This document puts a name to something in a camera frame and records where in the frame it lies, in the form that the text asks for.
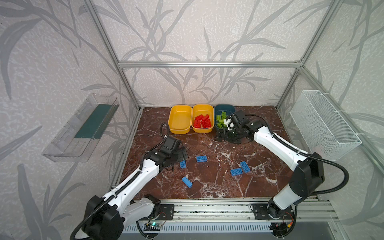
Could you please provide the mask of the blue brick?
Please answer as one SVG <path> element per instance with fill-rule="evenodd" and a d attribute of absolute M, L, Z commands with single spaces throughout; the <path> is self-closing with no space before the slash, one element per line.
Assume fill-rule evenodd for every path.
<path fill-rule="evenodd" d="M 241 168 L 237 169 L 231 169 L 231 175 L 234 176 L 240 176 L 243 174 L 243 170 Z"/>
<path fill-rule="evenodd" d="M 191 188 L 193 186 L 193 183 L 187 178 L 187 177 L 183 177 L 182 178 L 182 182 L 188 187 L 188 188 Z"/>
<path fill-rule="evenodd" d="M 197 156 L 196 157 L 197 163 L 204 163 L 208 161 L 207 156 Z"/>
<path fill-rule="evenodd" d="M 186 161 L 180 162 L 180 168 L 185 169 L 186 168 Z"/>
<path fill-rule="evenodd" d="M 248 166 L 246 161 L 240 162 L 240 166 L 241 166 L 242 170 L 244 171 L 244 173 L 249 173 L 251 171 L 251 169 Z"/>

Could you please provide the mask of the blue brick bottom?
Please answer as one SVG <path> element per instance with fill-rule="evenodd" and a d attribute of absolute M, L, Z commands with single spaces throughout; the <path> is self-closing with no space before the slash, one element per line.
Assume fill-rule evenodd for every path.
<path fill-rule="evenodd" d="M 182 178 L 182 182 L 188 187 L 188 188 L 191 188 L 193 186 L 193 183 L 187 178 L 187 177 L 183 177 Z"/>

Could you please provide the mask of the red brick diagonal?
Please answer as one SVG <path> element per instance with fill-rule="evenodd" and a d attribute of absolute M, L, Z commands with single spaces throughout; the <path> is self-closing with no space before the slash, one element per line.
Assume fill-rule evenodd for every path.
<path fill-rule="evenodd" d="M 207 120 L 207 119 L 209 119 L 209 118 L 210 118 L 209 115 L 205 115 L 205 116 L 202 118 L 202 120 L 205 121 L 205 120 Z"/>

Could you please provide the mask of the red brick top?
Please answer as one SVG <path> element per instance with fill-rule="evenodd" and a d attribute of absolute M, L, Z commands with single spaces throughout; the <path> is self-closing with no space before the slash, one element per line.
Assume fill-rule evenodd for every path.
<path fill-rule="evenodd" d="M 202 127 L 202 121 L 201 120 L 194 120 L 193 127 L 196 129 L 200 129 Z"/>

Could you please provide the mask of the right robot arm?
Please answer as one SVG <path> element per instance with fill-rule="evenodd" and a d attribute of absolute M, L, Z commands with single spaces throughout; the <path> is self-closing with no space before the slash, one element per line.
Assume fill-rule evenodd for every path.
<path fill-rule="evenodd" d="M 290 182 L 269 200 L 267 210 L 272 219 L 280 219 L 289 207 L 298 205 L 310 196 L 336 192 L 349 182 L 350 174 L 345 167 L 292 145 L 275 133 L 261 116 L 237 111 L 227 116 L 223 124 L 231 139 L 247 138 L 264 146 L 293 171 Z M 324 165 L 338 168 L 344 178 L 337 186 L 318 191 L 317 188 L 325 181 Z"/>

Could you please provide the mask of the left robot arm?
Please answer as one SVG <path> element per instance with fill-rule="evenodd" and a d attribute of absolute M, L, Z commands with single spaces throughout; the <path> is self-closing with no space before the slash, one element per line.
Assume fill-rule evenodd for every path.
<path fill-rule="evenodd" d="M 134 197 L 162 170 L 188 158 L 181 140 L 169 133 L 161 137 L 162 141 L 144 153 L 139 166 L 123 182 L 87 202 L 84 219 L 71 233 L 71 240 L 79 231 L 86 234 L 87 240 L 117 240 L 127 226 L 156 214 L 160 200 L 146 196 L 134 202 Z"/>

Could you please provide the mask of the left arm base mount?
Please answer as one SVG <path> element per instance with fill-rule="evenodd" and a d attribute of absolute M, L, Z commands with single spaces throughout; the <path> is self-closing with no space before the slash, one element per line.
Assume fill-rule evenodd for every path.
<path fill-rule="evenodd" d="M 149 216 L 150 219 L 160 221 L 171 221 L 174 218 L 175 205 L 174 204 L 158 204 L 155 205 L 153 212 Z"/>

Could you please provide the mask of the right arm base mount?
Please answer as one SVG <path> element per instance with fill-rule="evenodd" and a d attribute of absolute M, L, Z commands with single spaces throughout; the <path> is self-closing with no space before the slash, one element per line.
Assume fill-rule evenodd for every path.
<path fill-rule="evenodd" d="M 294 213 L 292 207 L 285 210 L 279 209 L 275 205 L 270 204 L 251 204 L 251 211 L 256 220 L 283 220 L 285 218 L 292 218 L 290 215 Z"/>

